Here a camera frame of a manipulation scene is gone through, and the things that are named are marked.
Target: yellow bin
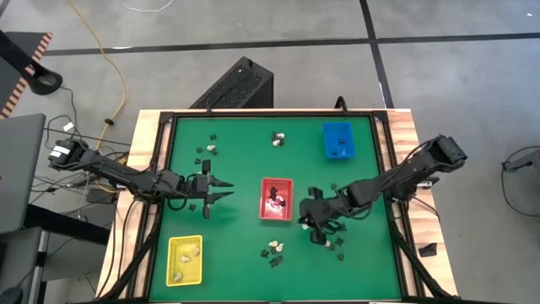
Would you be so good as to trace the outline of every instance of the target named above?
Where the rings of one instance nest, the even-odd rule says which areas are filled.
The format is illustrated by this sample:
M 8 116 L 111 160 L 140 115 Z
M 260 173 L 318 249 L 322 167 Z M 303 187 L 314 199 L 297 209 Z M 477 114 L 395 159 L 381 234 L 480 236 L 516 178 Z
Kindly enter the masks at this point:
M 182 256 L 191 261 L 182 262 Z M 167 253 L 167 286 L 196 285 L 202 281 L 203 236 L 171 237 Z

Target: blue bin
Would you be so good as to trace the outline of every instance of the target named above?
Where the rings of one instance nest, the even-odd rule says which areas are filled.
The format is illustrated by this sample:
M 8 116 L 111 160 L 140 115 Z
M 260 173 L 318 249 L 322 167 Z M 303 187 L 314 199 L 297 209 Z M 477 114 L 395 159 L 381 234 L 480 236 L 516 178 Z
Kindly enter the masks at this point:
M 327 122 L 323 130 L 328 159 L 346 160 L 356 155 L 353 130 L 349 122 Z

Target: gray floor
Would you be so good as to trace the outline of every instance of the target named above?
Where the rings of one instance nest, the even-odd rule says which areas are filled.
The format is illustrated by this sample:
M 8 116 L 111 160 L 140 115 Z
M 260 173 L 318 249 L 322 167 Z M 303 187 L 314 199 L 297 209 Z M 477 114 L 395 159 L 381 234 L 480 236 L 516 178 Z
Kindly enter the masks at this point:
M 123 0 L 138 8 L 167 1 Z M 537 1 L 369 0 L 379 37 L 481 35 L 535 32 Z M 106 0 L 76 1 L 103 45 L 156 46 L 235 41 L 367 36 L 354 0 L 176 0 L 160 14 L 141 14 Z M 66 2 L 12 0 L 3 30 L 51 31 L 51 49 L 93 48 L 95 43 Z M 540 41 L 476 41 L 380 46 L 396 107 L 412 108 L 419 137 L 452 135 L 470 157 L 467 165 L 435 188 L 457 289 L 467 299 L 533 303 L 540 296 L 540 220 L 505 205 L 500 162 L 513 150 L 539 144 L 537 85 Z M 129 101 L 107 138 L 130 142 L 138 111 L 188 107 L 232 63 L 247 56 L 275 72 L 276 107 L 330 107 L 343 95 L 352 107 L 383 107 L 369 46 L 302 46 L 219 51 L 154 52 L 111 56 L 125 75 Z M 102 119 L 121 98 L 120 83 L 100 56 L 45 57 L 75 92 L 80 130 L 97 136 Z M 14 116 L 43 112 L 71 115 L 67 92 L 36 96 L 29 90 Z M 61 128 L 65 122 L 54 122 Z M 54 134 L 52 139 L 61 138 Z M 121 146 L 112 144 L 116 150 Z M 65 176 L 46 166 L 38 173 Z M 534 172 L 506 177 L 511 201 L 540 214 Z M 38 204 L 76 209 L 80 196 L 58 193 Z M 107 206 L 84 215 L 98 225 L 112 219 Z M 51 239 L 50 251 L 61 237 Z M 87 301 L 99 276 L 104 248 L 71 242 L 46 271 L 54 280 L 47 301 Z

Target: green mat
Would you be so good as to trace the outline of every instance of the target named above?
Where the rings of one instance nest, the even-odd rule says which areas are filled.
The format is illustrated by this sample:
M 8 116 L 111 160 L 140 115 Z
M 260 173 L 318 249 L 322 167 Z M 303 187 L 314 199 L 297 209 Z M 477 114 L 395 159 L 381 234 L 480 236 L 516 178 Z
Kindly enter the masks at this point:
M 356 148 L 353 159 L 327 160 L 324 122 L 351 122 Z M 272 146 L 272 131 L 285 133 L 284 146 Z M 210 141 L 212 133 L 218 135 L 217 140 Z M 196 152 L 197 147 L 209 144 L 217 146 L 218 155 Z M 308 187 L 320 187 L 332 195 L 333 182 L 342 186 L 378 174 L 368 118 L 181 118 L 170 169 L 186 176 L 200 171 L 200 165 L 193 163 L 196 158 L 212 160 L 212 173 L 234 183 L 235 194 L 213 206 L 210 220 L 203 219 L 200 201 L 190 202 L 197 205 L 194 212 L 187 207 L 182 211 L 165 208 L 151 301 L 400 299 L 382 202 L 375 203 L 366 220 L 343 220 L 348 229 L 340 237 L 345 243 L 336 251 L 310 243 L 309 231 L 296 224 L 299 202 L 307 197 Z M 259 219 L 264 177 L 294 180 L 290 222 Z M 190 235 L 203 237 L 202 283 L 167 287 L 168 240 Z M 270 267 L 270 258 L 260 256 L 272 240 L 284 243 L 283 263 L 276 268 Z M 338 260 L 339 253 L 344 254 L 343 261 Z

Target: black box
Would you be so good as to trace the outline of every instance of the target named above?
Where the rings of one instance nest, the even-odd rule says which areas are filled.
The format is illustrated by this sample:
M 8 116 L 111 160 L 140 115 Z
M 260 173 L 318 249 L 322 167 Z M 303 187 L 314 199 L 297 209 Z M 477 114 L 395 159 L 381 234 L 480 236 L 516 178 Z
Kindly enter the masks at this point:
M 273 73 L 242 57 L 190 109 L 273 108 Z

